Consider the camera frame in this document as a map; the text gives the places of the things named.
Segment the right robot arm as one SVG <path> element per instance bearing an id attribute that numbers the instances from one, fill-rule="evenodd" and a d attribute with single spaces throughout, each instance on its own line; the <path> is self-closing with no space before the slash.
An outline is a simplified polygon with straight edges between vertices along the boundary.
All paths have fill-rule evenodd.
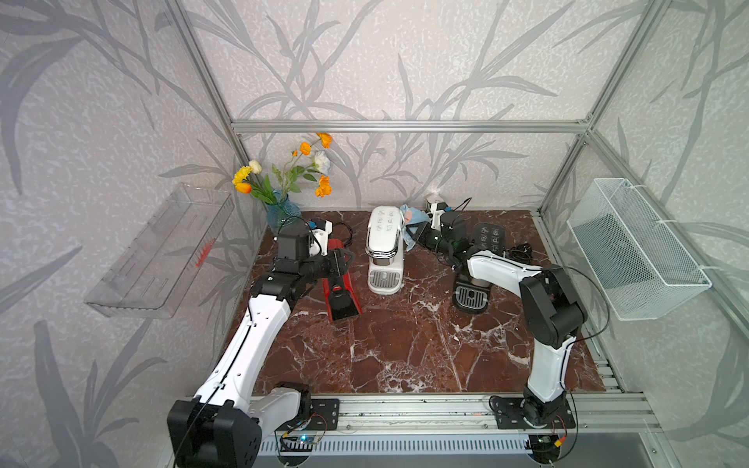
<path id="1" fill-rule="evenodd" d="M 429 222 L 409 224 L 407 230 L 421 247 L 444 255 L 456 274 L 465 278 L 458 280 L 454 291 L 454 302 L 461 310 L 468 310 L 460 303 L 461 289 L 488 296 L 496 286 L 522 300 L 527 327 L 534 338 L 531 373 L 521 401 L 491 397 L 491 410 L 538 429 L 566 413 L 565 378 L 587 312 L 563 267 L 543 268 L 480 250 L 468 239 L 443 236 Z"/>

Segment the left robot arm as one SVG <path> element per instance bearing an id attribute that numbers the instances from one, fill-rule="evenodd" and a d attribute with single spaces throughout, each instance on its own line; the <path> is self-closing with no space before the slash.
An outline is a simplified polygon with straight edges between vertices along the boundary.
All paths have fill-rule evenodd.
<path id="1" fill-rule="evenodd" d="M 192 399 L 175 401 L 168 413 L 174 466 L 250 467 L 268 435 L 294 431 L 312 419 L 304 384 L 284 383 L 257 401 L 253 390 L 296 303 L 322 279 L 342 282 L 354 259 L 343 248 L 307 259 L 275 259 L 257 279 L 224 356 Z"/>

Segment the blue pink patterned cloth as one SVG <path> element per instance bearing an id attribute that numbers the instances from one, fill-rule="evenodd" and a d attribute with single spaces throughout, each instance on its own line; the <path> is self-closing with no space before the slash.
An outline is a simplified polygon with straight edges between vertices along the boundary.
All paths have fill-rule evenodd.
<path id="1" fill-rule="evenodd" d="M 408 205 L 402 205 L 400 207 L 400 212 L 403 218 L 404 244 L 406 251 L 409 252 L 415 247 L 415 245 L 417 245 L 415 234 L 417 234 L 419 226 L 425 222 L 429 223 L 430 218 L 427 213 Z"/>

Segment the white coffee machine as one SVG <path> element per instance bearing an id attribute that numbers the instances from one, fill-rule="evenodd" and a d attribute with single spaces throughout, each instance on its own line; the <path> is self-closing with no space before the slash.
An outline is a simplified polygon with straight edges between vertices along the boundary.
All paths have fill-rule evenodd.
<path id="1" fill-rule="evenodd" d="M 367 227 L 369 256 L 368 287 L 381 296 L 391 296 L 404 285 L 404 220 L 395 206 L 374 208 Z"/>

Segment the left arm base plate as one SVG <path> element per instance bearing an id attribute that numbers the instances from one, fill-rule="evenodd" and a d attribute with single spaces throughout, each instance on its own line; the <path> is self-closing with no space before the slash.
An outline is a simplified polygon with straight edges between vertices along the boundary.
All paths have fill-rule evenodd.
<path id="1" fill-rule="evenodd" d="M 310 404 L 309 419 L 300 427 L 301 431 L 335 431 L 341 415 L 341 400 L 313 398 Z"/>

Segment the black coffee machine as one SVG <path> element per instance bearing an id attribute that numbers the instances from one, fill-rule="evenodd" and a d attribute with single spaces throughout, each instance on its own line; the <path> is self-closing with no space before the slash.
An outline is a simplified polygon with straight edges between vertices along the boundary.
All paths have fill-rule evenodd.
<path id="1" fill-rule="evenodd" d="M 498 224 L 478 223 L 465 251 L 465 263 L 454 279 L 453 304 L 469 314 L 482 314 L 490 304 L 493 281 L 489 260 L 503 257 L 505 229 Z"/>

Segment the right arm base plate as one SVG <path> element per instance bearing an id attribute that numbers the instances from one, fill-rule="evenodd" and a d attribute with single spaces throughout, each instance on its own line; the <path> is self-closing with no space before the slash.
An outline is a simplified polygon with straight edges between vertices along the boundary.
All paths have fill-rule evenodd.
<path id="1" fill-rule="evenodd" d="M 523 397 L 493 395 L 489 406 L 498 429 L 575 429 L 577 422 L 566 396 L 563 392 L 551 402 L 542 402 L 532 394 Z"/>

